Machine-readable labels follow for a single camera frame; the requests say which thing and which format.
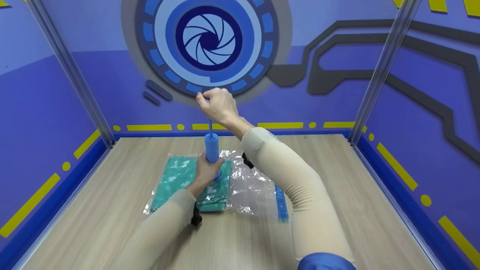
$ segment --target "green fabric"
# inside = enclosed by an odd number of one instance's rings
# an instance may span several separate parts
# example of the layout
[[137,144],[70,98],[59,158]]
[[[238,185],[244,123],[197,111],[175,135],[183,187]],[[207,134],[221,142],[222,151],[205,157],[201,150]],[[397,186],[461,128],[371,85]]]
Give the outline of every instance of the green fabric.
[[[186,188],[195,179],[197,158],[170,157],[156,189],[150,210],[155,212],[179,189]],[[227,205],[232,162],[223,163],[222,177],[212,182],[198,197],[197,207],[201,212],[223,211]]]

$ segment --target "vacuum storage bag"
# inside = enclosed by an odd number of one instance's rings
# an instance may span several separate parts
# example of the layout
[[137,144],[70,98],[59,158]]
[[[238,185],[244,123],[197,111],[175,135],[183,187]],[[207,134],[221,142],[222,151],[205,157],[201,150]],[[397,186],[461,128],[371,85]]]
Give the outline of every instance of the vacuum storage bag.
[[[259,172],[243,163],[241,153],[222,150],[225,159],[221,178],[213,181],[197,198],[200,212],[234,209],[246,215],[265,216],[288,221],[283,191]],[[195,179],[196,156],[168,157],[163,174],[152,188],[152,195],[143,213],[149,215],[160,208],[177,190],[186,188]]]

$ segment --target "right hand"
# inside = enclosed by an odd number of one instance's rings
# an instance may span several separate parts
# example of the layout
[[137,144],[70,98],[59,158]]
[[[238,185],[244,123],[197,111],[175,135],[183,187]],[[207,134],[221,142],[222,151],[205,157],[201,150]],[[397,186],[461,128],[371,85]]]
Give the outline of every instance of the right hand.
[[237,103],[225,88],[214,88],[197,93],[197,102],[202,111],[213,121],[225,126],[232,119],[238,118]]

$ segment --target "purple wall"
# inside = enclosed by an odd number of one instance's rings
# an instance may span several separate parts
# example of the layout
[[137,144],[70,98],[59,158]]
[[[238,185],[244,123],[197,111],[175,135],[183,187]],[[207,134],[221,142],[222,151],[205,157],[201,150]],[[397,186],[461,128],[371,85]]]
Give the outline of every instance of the purple wall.
[[[162,104],[155,107],[142,97],[142,92],[147,90],[145,80],[149,78],[139,71],[138,62],[132,59],[132,52],[127,49],[128,40],[125,41],[120,17],[120,1],[46,0],[46,3],[65,35],[110,128],[115,126],[113,132],[116,136],[142,134],[128,131],[127,125],[172,126],[171,131],[144,133],[151,135],[191,133],[194,131],[192,124],[207,123],[207,118],[193,105],[192,98],[174,98],[170,102],[161,100]],[[277,14],[279,20],[291,20],[289,27],[292,31],[290,34],[285,33],[291,36],[291,41],[287,44],[284,62],[297,63],[305,46],[337,20],[393,19],[396,12],[393,3],[383,0],[369,0],[368,4],[354,0],[343,0],[341,3],[333,0],[288,1],[288,12]],[[72,15],[79,23],[71,23]],[[387,33],[388,29],[338,29],[334,34]],[[357,63],[361,60],[360,68],[372,69],[381,48],[381,45],[368,44],[336,48],[324,54],[321,65],[325,65],[326,69],[352,69],[357,68]],[[294,87],[286,88],[263,83],[265,87],[257,95],[243,98],[239,102],[239,111],[253,123],[302,122],[303,128],[295,130],[304,132],[331,130],[323,128],[324,122],[354,121],[368,80],[344,81],[327,95],[307,93],[307,80],[305,78]]]
[[[28,5],[8,3],[0,9],[0,257],[82,161],[88,150],[78,159],[73,153],[96,130]],[[8,223],[54,173],[60,180],[40,203],[21,223]]]
[[[414,20],[480,33],[480,18],[468,17],[462,1],[448,0],[447,8],[447,14],[433,13],[428,1],[422,1]],[[412,28],[408,36],[466,52],[471,54],[473,61],[475,56],[480,56],[480,47],[469,42]],[[440,59],[451,55],[450,51],[447,55],[445,50],[429,45],[429,52],[420,52],[411,47],[415,42],[411,39],[404,42],[390,74],[451,108],[455,134],[470,145],[472,151],[480,151],[480,133],[467,84],[467,73],[480,79],[476,66],[478,64],[470,68],[461,67],[447,59]],[[443,56],[432,55],[435,52]],[[436,229],[455,248],[469,269],[477,269],[480,267],[480,216],[474,213],[478,213],[480,205],[480,164],[446,139],[441,117],[402,91],[387,81],[368,119],[368,131],[363,136],[375,149],[381,143],[418,184],[412,191],[396,174],[395,181],[399,181],[402,188],[411,195],[401,199],[404,202],[414,201],[416,207],[431,219]],[[449,231],[439,223],[443,216],[451,221],[466,240],[459,243],[454,241],[455,236],[452,238]]]

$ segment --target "black wristband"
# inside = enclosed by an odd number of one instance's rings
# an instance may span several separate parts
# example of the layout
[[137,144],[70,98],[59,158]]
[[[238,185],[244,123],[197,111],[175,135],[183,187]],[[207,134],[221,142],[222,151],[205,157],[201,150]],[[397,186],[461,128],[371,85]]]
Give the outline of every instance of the black wristband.
[[202,223],[202,216],[200,215],[200,210],[198,209],[197,207],[197,202],[195,202],[195,207],[193,207],[193,217],[192,217],[192,220],[190,221],[190,223],[195,226],[195,227],[198,227],[198,225],[200,225],[200,223]]
[[241,157],[243,158],[243,164],[247,165],[250,169],[253,169],[255,167],[253,163],[248,160],[248,157],[247,155],[245,155],[245,153],[243,153]]

